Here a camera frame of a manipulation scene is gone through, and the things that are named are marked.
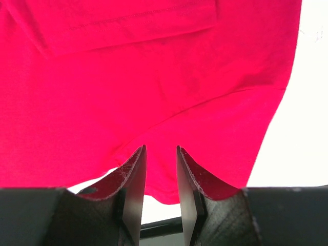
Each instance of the red fabric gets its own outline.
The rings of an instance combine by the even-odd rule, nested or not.
[[[288,84],[301,0],[0,0],[0,187],[69,187],[147,145],[245,186]]]

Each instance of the stitching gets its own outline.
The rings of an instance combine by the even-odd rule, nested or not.
[[[176,15],[177,16],[186,16],[186,15],[190,15],[190,14],[193,14],[193,13],[199,13],[200,11],[201,10],[198,10],[198,11],[190,11],[190,12],[186,12],[186,13],[177,13]],[[131,27],[131,26],[138,26],[138,25],[143,25],[143,24],[146,24],[146,23],[151,23],[153,21],[154,20],[151,20],[151,21],[148,20],[146,22],[133,23],[133,24],[124,25],[124,26],[108,27],[108,28],[104,28],[104,29],[101,29],[101,30],[92,31],[92,33],[99,33],[99,32],[104,32],[104,31],[107,31],[107,30],[120,29],[120,28]],[[85,31],[85,32],[82,32],[81,34],[88,34],[88,33],[90,33],[90,31]]]
[[[200,1],[202,1],[202,0],[197,0],[197,1],[189,2],[189,3],[184,4],[184,5],[179,5],[179,6],[175,6],[175,7],[171,7],[171,8],[166,8],[166,9],[147,11],[147,12],[144,12],[144,13],[132,14],[132,15],[118,17],[118,18],[114,18],[114,19],[105,19],[105,20],[102,20],[102,21],[99,20],[99,21],[96,21],[96,22],[92,22],[92,23],[88,23],[88,24],[84,24],[84,25],[79,25],[79,26],[76,26],[76,27],[71,27],[69,29],[66,29],[65,31],[72,31],[72,30],[80,29],[80,28],[83,28],[83,27],[91,26],[91,25],[97,25],[97,24],[102,24],[102,23],[114,22],[114,21],[118,21],[118,20],[122,20],[122,19],[132,18],[132,17],[139,17],[139,16],[151,14],[151,13],[160,13],[160,12],[164,12],[164,11],[168,11],[168,10],[173,10],[173,9],[177,9],[177,8],[187,7],[187,6],[191,5],[191,4],[194,4],[194,3],[197,3],[197,2],[200,2]]]

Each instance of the cloth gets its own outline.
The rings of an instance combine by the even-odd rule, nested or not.
[[[147,146],[246,185],[288,84],[301,0],[0,0],[0,187],[70,187]]]

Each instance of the red shirt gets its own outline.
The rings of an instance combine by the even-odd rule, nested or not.
[[[69,187],[147,145],[245,186],[288,84],[301,0],[0,0],[0,187]]]

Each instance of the black plastic part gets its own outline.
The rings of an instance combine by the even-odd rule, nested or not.
[[[327,186],[236,189],[199,166],[184,149],[178,148],[177,159],[186,246],[328,245]],[[207,211],[201,228],[194,226],[199,206]]]
[[[139,245],[146,147],[75,195],[0,189],[0,245]]]
[[[140,239],[182,233],[181,217],[142,224]]]

